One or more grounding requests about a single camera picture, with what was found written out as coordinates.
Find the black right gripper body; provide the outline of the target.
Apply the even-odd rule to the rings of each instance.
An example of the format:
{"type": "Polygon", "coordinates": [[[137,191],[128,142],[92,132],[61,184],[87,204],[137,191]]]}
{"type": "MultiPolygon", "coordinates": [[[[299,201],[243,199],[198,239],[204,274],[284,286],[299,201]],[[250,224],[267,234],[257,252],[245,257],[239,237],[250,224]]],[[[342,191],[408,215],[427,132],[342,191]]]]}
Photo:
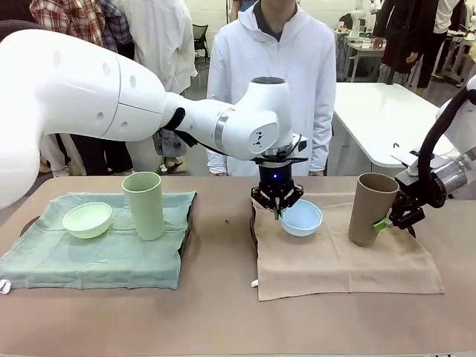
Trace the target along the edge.
{"type": "Polygon", "coordinates": [[[399,185],[399,192],[394,199],[395,205],[423,205],[424,187],[418,176],[409,173],[398,173],[394,177],[399,185]]]}

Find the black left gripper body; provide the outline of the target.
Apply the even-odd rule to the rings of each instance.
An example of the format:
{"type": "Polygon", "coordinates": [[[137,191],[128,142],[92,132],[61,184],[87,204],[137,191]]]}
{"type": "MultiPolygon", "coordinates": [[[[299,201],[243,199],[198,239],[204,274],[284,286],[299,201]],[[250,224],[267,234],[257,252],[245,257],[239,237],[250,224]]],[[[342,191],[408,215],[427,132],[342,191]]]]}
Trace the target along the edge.
{"type": "Polygon", "coordinates": [[[280,167],[259,166],[259,188],[266,191],[290,191],[294,187],[292,179],[292,164],[288,163],[280,167]]]}

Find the light blue bowl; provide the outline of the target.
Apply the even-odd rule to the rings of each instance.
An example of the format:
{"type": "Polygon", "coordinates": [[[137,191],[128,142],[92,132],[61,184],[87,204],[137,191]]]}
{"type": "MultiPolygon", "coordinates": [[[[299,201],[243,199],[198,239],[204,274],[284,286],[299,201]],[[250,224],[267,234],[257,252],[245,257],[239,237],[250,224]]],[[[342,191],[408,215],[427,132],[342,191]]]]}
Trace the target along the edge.
{"type": "Polygon", "coordinates": [[[320,227],[323,214],[315,204],[300,199],[281,213],[279,221],[288,234],[294,237],[307,237],[320,227]]]}

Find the tall brown cup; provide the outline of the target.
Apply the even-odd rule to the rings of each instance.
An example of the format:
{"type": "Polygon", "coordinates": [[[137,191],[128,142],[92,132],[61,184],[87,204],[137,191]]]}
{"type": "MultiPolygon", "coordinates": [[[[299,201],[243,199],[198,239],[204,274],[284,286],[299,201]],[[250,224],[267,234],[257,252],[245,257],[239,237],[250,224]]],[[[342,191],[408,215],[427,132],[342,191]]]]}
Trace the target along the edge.
{"type": "Polygon", "coordinates": [[[378,233],[374,225],[383,220],[393,204],[399,184],[380,173],[365,173],[358,177],[348,231],[356,245],[368,247],[378,233]]]}

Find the beige cloth mat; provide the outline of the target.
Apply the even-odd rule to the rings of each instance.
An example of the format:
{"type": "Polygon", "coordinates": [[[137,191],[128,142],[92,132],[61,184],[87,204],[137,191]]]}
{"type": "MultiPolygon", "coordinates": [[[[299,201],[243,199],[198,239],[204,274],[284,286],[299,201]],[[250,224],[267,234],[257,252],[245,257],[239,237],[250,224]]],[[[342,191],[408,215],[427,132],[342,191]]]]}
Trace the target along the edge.
{"type": "Polygon", "coordinates": [[[324,219],[307,237],[284,231],[269,210],[257,210],[257,291],[261,301],[321,293],[437,295],[443,282],[432,256],[406,231],[386,228],[368,248],[353,244],[351,193],[306,194],[324,219]]]}

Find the tall pale green cup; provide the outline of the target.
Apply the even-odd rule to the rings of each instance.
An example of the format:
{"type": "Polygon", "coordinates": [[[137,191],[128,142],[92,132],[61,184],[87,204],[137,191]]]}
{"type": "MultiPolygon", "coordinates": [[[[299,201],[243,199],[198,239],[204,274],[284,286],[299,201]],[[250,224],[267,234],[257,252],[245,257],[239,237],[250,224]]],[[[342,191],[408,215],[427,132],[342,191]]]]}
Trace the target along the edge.
{"type": "Polygon", "coordinates": [[[122,181],[138,236],[155,240],[164,233],[161,177],[157,173],[137,172],[122,181]]]}

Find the pale green bowl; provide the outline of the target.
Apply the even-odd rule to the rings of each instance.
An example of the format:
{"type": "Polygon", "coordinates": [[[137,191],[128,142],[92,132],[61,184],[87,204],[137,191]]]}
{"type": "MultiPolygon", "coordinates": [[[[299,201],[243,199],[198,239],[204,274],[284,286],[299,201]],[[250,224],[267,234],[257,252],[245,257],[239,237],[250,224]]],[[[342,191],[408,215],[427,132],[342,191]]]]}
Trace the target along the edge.
{"type": "Polygon", "coordinates": [[[104,202],[88,202],[67,212],[62,219],[62,225],[76,238],[91,239],[109,229],[112,213],[111,206],[104,202]]]}

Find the green cloth mat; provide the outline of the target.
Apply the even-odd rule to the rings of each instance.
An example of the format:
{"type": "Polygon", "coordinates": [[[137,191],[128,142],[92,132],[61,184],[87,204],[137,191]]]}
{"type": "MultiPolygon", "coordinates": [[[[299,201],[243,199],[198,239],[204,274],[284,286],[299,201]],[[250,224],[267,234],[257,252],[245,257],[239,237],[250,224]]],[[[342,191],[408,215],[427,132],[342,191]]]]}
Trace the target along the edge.
{"type": "Polygon", "coordinates": [[[0,258],[0,279],[14,289],[177,289],[179,251],[187,239],[195,192],[165,193],[164,234],[139,238],[126,198],[120,193],[70,193],[51,200],[41,216],[0,258]],[[79,239],[62,225],[67,212],[89,202],[112,207],[108,230],[79,239]]]}

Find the person's right forearm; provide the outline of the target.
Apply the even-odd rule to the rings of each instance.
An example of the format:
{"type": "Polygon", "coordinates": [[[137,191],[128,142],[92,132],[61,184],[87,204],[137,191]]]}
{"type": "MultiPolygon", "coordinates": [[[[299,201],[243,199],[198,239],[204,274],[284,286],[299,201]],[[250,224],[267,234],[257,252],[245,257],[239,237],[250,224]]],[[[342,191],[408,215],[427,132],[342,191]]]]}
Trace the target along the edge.
{"type": "Polygon", "coordinates": [[[227,156],[207,149],[208,169],[212,176],[227,176],[227,156]]]}

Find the person's left forearm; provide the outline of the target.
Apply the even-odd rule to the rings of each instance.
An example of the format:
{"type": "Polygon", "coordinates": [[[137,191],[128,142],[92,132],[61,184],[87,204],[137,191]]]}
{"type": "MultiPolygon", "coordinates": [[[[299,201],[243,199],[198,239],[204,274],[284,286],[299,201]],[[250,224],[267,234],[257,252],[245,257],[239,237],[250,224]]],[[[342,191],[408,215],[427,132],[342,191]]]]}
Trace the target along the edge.
{"type": "Polygon", "coordinates": [[[325,176],[329,157],[329,145],[332,138],[332,121],[315,120],[312,135],[312,154],[309,176],[325,176]]]}

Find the white side table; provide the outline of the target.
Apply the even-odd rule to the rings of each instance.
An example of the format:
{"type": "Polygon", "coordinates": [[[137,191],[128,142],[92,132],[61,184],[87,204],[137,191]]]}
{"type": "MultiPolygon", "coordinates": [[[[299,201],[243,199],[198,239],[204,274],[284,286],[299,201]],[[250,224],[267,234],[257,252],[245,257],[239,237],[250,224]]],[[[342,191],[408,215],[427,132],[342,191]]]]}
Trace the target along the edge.
{"type": "Polygon", "coordinates": [[[338,83],[334,121],[344,128],[335,174],[350,162],[351,143],[366,155],[370,170],[401,169],[395,149],[417,149],[436,120],[438,107],[397,84],[338,83]]]}

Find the person in white hooded coat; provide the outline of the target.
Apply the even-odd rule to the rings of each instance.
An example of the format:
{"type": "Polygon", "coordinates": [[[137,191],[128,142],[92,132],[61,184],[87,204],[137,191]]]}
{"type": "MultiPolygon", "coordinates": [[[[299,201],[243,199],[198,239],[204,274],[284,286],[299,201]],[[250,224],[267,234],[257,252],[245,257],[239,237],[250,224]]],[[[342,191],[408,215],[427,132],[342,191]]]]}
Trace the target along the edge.
{"type": "Polygon", "coordinates": [[[307,160],[293,165],[292,173],[308,176],[314,122],[333,118],[332,30],[297,0],[257,0],[215,36],[207,97],[235,104],[256,77],[278,77],[289,84],[292,130],[309,139],[302,154],[307,160]]]}

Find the grey background workbench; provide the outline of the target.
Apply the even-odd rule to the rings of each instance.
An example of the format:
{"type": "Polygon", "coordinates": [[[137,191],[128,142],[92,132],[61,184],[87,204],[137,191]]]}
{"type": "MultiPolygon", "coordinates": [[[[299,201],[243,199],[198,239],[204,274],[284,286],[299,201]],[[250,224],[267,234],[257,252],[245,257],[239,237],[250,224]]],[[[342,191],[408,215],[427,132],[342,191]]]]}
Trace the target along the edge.
{"type": "Polygon", "coordinates": [[[334,30],[338,82],[375,82],[385,45],[373,47],[368,37],[350,37],[348,30],[334,30]]]}

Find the person in black clothes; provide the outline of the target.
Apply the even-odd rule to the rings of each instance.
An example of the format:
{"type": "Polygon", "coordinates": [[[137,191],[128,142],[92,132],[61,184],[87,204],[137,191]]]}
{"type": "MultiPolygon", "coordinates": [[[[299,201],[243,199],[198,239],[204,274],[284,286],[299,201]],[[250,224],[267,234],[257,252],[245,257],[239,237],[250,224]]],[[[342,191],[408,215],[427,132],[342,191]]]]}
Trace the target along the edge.
{"type": "Polygon", "coordinates": [[[373,29],[374,48],[385,45],[379,82],[403,84],[422,60],[416,93],[427,89],[459,0],[384,0],[373,29]]]}

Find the black office chair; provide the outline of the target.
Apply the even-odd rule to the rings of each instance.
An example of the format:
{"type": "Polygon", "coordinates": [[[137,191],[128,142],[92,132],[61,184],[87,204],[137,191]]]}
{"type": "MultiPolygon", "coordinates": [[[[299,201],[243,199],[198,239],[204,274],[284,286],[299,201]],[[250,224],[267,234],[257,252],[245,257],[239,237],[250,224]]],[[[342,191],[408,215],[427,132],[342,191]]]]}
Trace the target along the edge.
{"type": "Polygon", "coordinates": [[[195,25],[193,24],[193,38],[194,38],[194,50],[196,57],[199,58],[199,54],[203,53],[204,64],[207,65],[210,59],[207,41],[208,25],[195,25]]]}

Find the person in loose white shirt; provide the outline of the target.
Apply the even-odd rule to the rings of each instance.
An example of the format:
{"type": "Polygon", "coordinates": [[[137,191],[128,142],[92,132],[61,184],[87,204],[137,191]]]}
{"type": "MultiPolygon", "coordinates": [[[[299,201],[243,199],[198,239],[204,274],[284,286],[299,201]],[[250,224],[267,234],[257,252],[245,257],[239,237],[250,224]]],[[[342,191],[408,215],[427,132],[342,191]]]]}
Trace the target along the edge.
{"type": "Polygon", "coordinates": [[[184,94],[197,75],[193,22],[184,0],[115,0],[129,23],[135,61],[167,92],[184,94]]]}

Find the person in blue plaid shirt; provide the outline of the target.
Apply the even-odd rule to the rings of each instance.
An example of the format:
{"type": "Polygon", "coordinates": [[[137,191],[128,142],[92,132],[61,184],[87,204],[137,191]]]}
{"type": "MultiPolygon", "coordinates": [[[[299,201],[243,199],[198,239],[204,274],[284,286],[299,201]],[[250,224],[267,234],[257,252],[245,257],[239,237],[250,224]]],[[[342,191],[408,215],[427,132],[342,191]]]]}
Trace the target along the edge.
{"type": "Polygon", "coordinates": [[[132,41],[129,24],[113,0],[100,0],[104,16],[102,31],[103,47],[118,52],[119,45],[126,45],[132,41]]]}

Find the person in red plaid shirt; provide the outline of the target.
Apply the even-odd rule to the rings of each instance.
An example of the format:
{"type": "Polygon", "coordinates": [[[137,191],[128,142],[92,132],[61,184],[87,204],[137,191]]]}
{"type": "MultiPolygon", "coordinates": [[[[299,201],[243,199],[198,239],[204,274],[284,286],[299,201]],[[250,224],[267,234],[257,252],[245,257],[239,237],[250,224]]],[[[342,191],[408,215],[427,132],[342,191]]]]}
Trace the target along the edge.
{"type": "MultiPolygon", "coordinates": [[[[100,0],[32,0],[30,12],[46,30],[63,33],[103,48],[104,16],[100,0]]],[[[88,176],[123,175],[133,164],[124,142],[72,135],[88,176]]]]}

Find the person in dark top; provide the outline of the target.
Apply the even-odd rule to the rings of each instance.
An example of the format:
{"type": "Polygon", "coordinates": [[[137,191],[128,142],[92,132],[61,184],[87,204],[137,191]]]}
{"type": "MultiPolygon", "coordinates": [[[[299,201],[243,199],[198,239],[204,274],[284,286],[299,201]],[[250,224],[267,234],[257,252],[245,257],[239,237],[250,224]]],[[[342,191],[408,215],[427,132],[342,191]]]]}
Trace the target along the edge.
{"type": "Polygon", "coordinates": [[[30,3],[31,0],[0,0],[0,41],[18,30],[37,28],[30,3]]]}

